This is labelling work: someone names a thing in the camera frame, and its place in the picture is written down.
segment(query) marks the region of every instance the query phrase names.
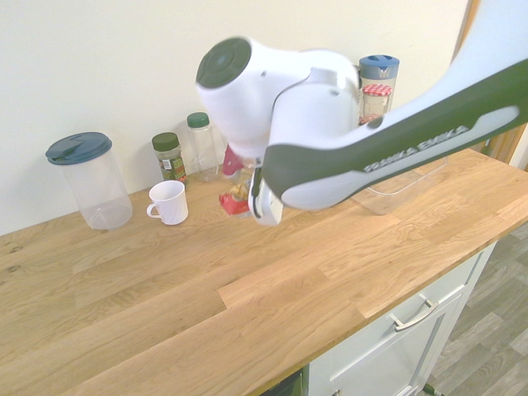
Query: blue lid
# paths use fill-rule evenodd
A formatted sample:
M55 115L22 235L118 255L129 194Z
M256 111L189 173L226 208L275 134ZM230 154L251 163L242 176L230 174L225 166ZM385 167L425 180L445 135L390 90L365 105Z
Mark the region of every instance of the blue lid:
M396 78L399 59L388 55L371 55L360 59L360 77L369 80Z
M72 134L53 143L46 151L48 161L54 165L85 163L106 153L112 142L99 132Z

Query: drawer handle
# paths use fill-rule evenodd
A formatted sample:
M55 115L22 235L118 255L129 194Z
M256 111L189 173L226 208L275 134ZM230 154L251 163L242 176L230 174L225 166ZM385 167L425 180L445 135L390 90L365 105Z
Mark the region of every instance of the drawer handle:
M435 311L435 309L438 307L438 304L439 303L437 301L433 302L429 299L426 299L426 305L429 307L428 310L416 316L413 320L409 320L407 323L402 323L398 318L394 318L394 323L396 323L396 328L394 330L396 332L401 332L402 330L411 328L415 324L420 323L423 319L427 318Z

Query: wooden floor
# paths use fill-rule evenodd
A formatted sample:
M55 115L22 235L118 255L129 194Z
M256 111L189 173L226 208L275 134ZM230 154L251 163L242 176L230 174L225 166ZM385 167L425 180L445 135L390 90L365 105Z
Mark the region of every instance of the wooden floor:
M528 224L498 242L429 383L445 396L528 396Z

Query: red object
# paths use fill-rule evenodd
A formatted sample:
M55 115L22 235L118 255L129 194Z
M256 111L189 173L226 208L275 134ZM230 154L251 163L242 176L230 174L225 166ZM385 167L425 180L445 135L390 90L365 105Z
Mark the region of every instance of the red object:
M246 200L235 200L230 194L223 194L218 198L220 205L228 215L240 215L241 213L249 211L248 202Z
M370 84L363 87L363 93L372 97L387 97L393 92L393 88L383 84Z
M222 172L225 176L232 176L238 169L244 167L242 161L237 154L228 146L225 150L224 165L222 166Z

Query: mug handle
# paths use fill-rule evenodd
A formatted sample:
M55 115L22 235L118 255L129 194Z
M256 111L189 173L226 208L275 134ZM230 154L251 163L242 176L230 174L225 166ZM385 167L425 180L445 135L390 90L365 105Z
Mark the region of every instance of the mug handle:
M162 216L160 216L159 214L152 214L152 209L156 208L158 210L158 213L159 213L159 208L156 204L150 204L147 208L147 215L149 217L152 217L154 219L161 219Z

